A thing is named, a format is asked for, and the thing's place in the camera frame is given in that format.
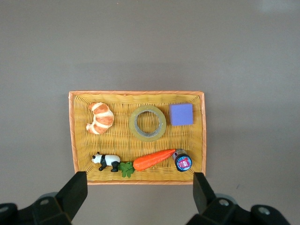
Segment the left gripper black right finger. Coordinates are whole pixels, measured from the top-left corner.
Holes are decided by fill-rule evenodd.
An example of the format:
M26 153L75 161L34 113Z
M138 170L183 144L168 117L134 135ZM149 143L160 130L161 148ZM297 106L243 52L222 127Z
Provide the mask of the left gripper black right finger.
M195 172L193 198L198 213L188 225L288 225L288 220L277 209L268 205L254 205L250 211L241 208L227 197L218 197L205 175Z

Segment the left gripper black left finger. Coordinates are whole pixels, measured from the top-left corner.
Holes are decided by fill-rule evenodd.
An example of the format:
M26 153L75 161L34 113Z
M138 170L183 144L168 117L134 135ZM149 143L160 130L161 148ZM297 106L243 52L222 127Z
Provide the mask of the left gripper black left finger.
M86 172L77 172L59 192L40 196L30 206L0 205L2 225L70 225L88 194Z

